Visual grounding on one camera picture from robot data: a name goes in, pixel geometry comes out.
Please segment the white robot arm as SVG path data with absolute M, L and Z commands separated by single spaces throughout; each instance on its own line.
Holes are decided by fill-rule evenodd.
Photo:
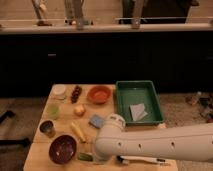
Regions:
M 127 132 L 125 120 L 110 114 L 92 150 L 95 160 L 102 162 L 120 155 L 213 163 L 213 123 Z

